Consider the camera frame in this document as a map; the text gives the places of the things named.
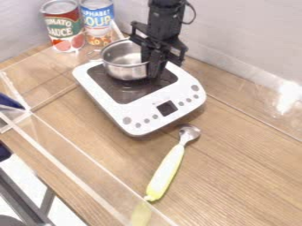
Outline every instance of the digital display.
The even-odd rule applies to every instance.
[[[156,108],[158,108],[160,114],[163,115],[163,117],[171,115],[174,112],[178,111],[178,108],[176,108],[175,104],[171,101],[168,101],[168,102],[163,103],[162,105],[156,106]]]

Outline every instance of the glass barrier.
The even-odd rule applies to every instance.
[[[1,119],[92,197],[106,210],[104,215],[111,215],[115,219],[111,220],[111,225],[176,225],[37,115],[32,114],[15,123],[9,119],[15,110],[5,106],[3,109],[5,111],[0,112]]]

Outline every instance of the button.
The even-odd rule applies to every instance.
[[[131,122],[132,122],[131,118],[130,117],[124,117],[123,123],[124,124],[131,124]]]
[[[198,91],[199,90],[198,85],[192,85],[191,88],[192,88],[194,91]]]

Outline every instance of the clear plastic panel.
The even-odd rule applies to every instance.
[[[124,38],[116,24],[111,36],[112,41]],[[95,49],[99,47],[87,44],[71,53],[57,52],[52,47],[41,50],[0,71],[0,92],[31,110],[43,107],[76,87],[72,70],[90,58],[99,58]]]
[[[301,84],[249,67],[243,78],[196,60],[184,63],[208,96],[302,141]]]
[[[15,110],[4,109],[3,120],[112,216],[110,225],[176,225],[39,116],[13,122]]]

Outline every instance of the black cooking surface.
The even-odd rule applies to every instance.
[[[96,84],[106,90],[112,99],[120,104],[128,104],[156,90],[170,86],[178,80],[176,75],[164,70],[160,79],[140,79],[123,81],[106,74],[106,68],[100,64],[87,71]]]

